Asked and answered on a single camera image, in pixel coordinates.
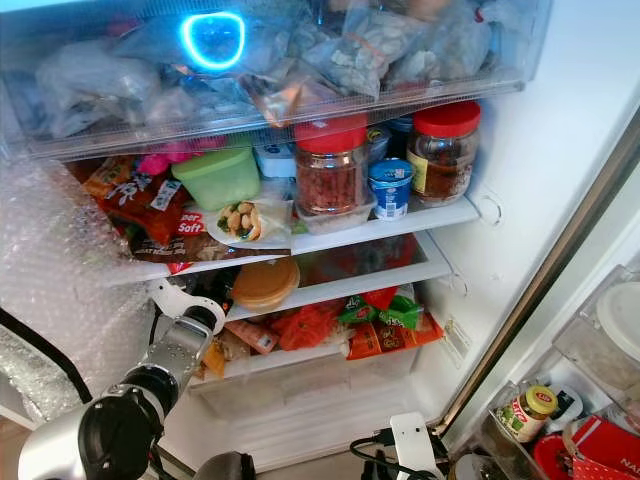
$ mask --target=green plastic container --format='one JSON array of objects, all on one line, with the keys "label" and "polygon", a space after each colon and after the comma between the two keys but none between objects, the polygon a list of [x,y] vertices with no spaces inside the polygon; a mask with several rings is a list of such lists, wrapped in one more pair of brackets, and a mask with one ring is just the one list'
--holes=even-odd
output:
[{"label": "green plastic container", "polygon": [[173,165],[171,171],[205,210],[218,210],[260,192],[260,177],[250,147],[206,153]]}]

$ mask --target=glowing blue ring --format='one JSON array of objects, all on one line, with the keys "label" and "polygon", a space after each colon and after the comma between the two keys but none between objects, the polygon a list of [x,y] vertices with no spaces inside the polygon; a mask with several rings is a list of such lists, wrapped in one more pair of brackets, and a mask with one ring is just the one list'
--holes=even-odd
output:
[{"label": "glowing blue ring", "polygon": [[[236,53],[229,60],[224,62],[212,62],[207,58],[205,58],[205,56],[202,55],[198,51],[197,47],[195,46],[193,42],[193,37],[192,37],[193,25],[197,21],[202,20],[204,18],[225,18],[225,19],[233,20],[238,24],[238,30],[240,32],[240,44],[238,46],[238,50],[236,51]],[[227,68],[232,67],[240,59],[240,56],[242,55],[242,52],[244,50],[244,41],[245,41],[244,21],[242,20],[241,17],[239,17],[234,13],[216,12],[216,13],[205,13],[202,15],[192,15],[189,18],[187,18],[184,22],[182,22],[182,25],[180,27],[180,34],[182,35],[182,42],[185,48],[187,49],[187,52],[191,56],[191,58],[198,65],[204,68],[208,68],[210,70],[226,70]]]}]

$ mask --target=blue light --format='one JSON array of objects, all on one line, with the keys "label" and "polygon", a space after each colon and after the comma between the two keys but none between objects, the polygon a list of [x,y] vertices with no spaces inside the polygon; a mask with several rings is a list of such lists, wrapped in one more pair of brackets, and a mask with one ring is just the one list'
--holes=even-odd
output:
[{"label": "blue light", "polygon": [[[229,59],[225,59],[224,61],[214,61],[206,58],[196,47],[194,38],[193,38],[193,26],[202,20],[232,20],[238,26],[238,48],[233,56]],[[209,69],[209,70],[226,70],[232,67],[242,55],[242,51],[244,50],[244,42],[245,42],[245,26],[244,21],[241,17],[234,13],[229,12],[216,12],[216,13],[206,13],[203,15],[192,15],[187,18],[184,22],[182,22],[182,26],[180,27],[180,34],[182,35],[182,43],[187,49],[187,53],[191,56],[191,58],[201,67]]]}]

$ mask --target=red lid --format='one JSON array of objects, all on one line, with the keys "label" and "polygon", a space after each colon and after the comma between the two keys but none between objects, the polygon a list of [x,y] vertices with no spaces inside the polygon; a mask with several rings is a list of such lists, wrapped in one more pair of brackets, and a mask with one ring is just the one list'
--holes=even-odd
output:
[{"label": "red lid", "polygon": [[476,102],[451,103],[416,112],[413,126],[432,137],[461,137],[478,127],[480,114],[480,105]]},{"label": "red lid", "polygon": [[367,141],[367,115],[329,118],[295,126],[298,147],[311,153],[340,153]]},{"label": "red lid", "polygon": [[562,441],[562,435],[542,437],[533,447],[533,458],[551,480],[571,480],[571,455]]}]

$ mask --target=jar of red chili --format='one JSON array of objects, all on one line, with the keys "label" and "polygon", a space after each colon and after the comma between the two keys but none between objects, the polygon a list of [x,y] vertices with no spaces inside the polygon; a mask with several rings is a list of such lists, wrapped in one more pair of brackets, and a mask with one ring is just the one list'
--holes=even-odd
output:
[{"label": "jar of red chili", "polygon": [[469,187],[478,149],[480,105],[460,102],[413,116],[407,160],[415,167],[412,188],[429,206],[455,201]]},{"label": "jar of red chili", "polygon": [[297,202],[313,214],[348,212],[367,202],[367,116],[296,125]]}]

